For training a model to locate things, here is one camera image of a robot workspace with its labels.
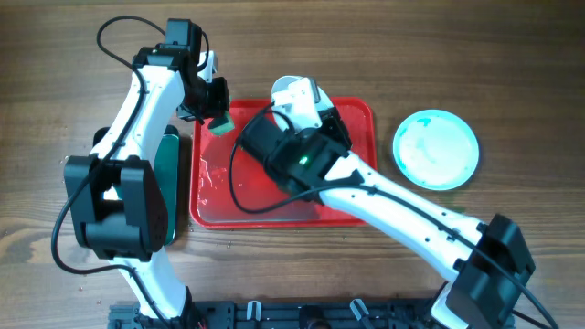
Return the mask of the green yellow sponge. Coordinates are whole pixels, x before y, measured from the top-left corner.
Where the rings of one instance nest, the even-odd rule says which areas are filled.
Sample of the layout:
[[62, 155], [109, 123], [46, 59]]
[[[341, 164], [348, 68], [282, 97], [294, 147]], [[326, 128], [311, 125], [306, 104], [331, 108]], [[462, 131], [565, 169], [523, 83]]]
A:
[[234, 130], [235, 124], [228, 112], [221, 117], [214, 118], [207, 126], [208, 130], [216, 135], [221, 136]]

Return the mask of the white pink plate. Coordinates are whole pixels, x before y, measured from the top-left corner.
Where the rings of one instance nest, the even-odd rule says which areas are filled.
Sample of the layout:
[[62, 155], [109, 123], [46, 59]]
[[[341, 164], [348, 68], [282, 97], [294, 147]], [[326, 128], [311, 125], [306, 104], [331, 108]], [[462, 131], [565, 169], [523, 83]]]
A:
[[295, 133], [305, 129], [322, 132], [343, 131], [339, 111], [316, 80], [302, 76], [283, 76], [271, 89], [272, 116], [278, 127]]

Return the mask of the light blue plate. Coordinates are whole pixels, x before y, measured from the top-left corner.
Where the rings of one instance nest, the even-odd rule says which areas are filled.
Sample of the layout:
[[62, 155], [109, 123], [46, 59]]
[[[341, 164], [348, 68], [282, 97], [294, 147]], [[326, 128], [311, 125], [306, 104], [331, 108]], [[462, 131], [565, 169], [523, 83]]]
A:
[[463, 186], [480, 162], [480, 145], [470, 125], [437, 109], [407, 117], [397, 128], [390, 151], [410, 182], [433, 191]]

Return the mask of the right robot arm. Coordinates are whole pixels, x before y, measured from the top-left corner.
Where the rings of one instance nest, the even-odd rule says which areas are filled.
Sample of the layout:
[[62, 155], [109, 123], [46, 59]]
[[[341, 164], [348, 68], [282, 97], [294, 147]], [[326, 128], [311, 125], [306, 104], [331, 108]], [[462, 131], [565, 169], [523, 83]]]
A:
[[449, 328], [501, 328], [536, 268], [519, 226], [440, 207], [388, 180], [351, 150], [336, 109], [324, 125], [257, 114], [237, 145], [292, 201], [318, 202], [359, 218], [426, 260], [447, 284], [431, 317]]

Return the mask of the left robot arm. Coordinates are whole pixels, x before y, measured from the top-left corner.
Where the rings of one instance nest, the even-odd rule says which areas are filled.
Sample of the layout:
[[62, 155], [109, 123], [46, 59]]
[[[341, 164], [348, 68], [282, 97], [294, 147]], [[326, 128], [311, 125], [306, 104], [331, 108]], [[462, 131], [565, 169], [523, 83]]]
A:
[[78, 244], [120, 271], [138, 299], [130, 314], [142, 328], [197, 328], [202, 318], [165, 252], [168, 212], [154, 175], [167, 124], [176, 115], [207, 124], [216, 135], [234, 128], [229, 89], [217, 76], [207, 34], [189, 19], [168, 20], [165, 39], [141, 48], [127, 68], [132, 83], [112, 126], [86, 156], [64, 167], [68, 199], [51, 235], [51, 254], [64, 271], [89, 275], [59, 256], [59, 232], [72, 217]]

